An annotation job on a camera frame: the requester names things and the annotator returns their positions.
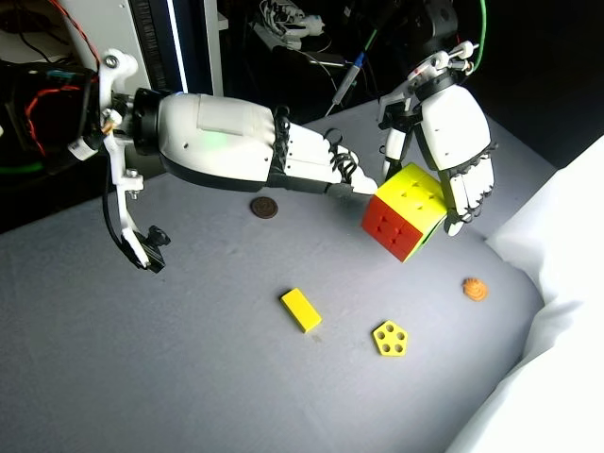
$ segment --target red wire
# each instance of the red wire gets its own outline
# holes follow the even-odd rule
[[[69,12],[67,12],[67,9],[65,9],[64,7],[62,7],[57,2],[57,0],[48,0],[48,2],[50,2],[56,9],[58,9],[60,11],[60,13],[63,16],[65,16],[69,20],[69,22],[72,23],[72,25],[77,30],[77,32],[80,34],[80,36],[82,37],[82,39],[84,40],[84,42],[86,42],[86,44],[88,45],[88,48],[90,49],[92,55],[94,56],[94,59],[96,60],[96,68],[98,69],[98,67],[101,64],[101,58],[98,55],[96,47],[94,47],[94,45],[92,45],[92,43],[88,39],[88,36],[86,36],[86,33],[84,33],[84,30],[82,29],[81,25],[74,20],[74,18],[69,14]]]
[[[48,88],[46,90],[40,90],[36,93],[34,98],[31,100],[31,102],[25,108],[25,118],[27,119],[27,124],[29,125],[29,134],[31,135],[31,138],[33,139],[35,144],[38,146],[38,149],[40,150],[40,153],[43,156],[46,156],[46,151],[44,150],[44,147],[42,146],[42,144],[38,140],[38,136],[36,135],[36,127],[34,127],[34,123],[31,121],[31,112],[38,105],[38,100],[41,97],[46,96],[47,94],[51,94],[54,92],[72,92],[72,91],[77,91],[77,90],[80,90],[80,88],[75,85],[65,85],[60,88]]]

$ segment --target green wire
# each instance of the green wire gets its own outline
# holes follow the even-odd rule
[[[367,44],[365,45],[365,50],[363,52],[367,52],[367,50],[369,50],[369,46],[371,45],[371,43],[374,41],[374,39],[376,38],[376,35],[378,34],[377,30],[374,30],[373,33],[371,34],[371,36],[369,37],[369,41],[367,42]]]
[[[484,52],[484,41],[487,36],[487,5],[486,0],[480,0],[480,14],[482,15],[482,29],[480,30],[480,47],[478,48],[478,56],[474,65],[473,73],[482,63],[482,53]]]
[[[36,173],[43,170],[41,162],[30,163],[18,167],[0,167],[0,175],[25,175],[27,173]]]

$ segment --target screw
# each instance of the screw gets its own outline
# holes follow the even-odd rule
[[[105,64],[111,68],[111,69],[115,69],[120,65],[120,62],[118,61],[118,59],[116,57],[114,57],[113,55],[107,55],[105,57]]]

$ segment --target brown round button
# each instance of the brown round button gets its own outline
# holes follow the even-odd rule
[[[278,211],[277,203],[268,196],[254,198],[250,207],[260,219],[271,219],[277,215]]]

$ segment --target tangled wires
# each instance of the tangled wires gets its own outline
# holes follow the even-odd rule
[[[329,139],[329,135],[331,135],[333,132],[338,132],[340,134],[340,138],[335,142]],[[332,128],[325,133],[323,138],[329,142],[329,153],[333,155],[329,161],[329,163],[333,165],[332,169],[338,169],[342,174],[342,179],[344,180],[343,182],[350,184],[352,174],[355,173],[355,170],[357,170],[359,165],[350,154],[350,151],[346,150],[345,152],[339,152],[340,143],[342,143],[342,140],[344,139],[342,132],[336,128]]]
[[[288,118],[290,110],[287,107],[279,106],[275,109],[273,118],[275,119],[275,142],[273,143],[273,160],[271,161],[271,170],[277,173],[284,173],[285,159],[287,158],[288,145],[290,141],[290,119]]]

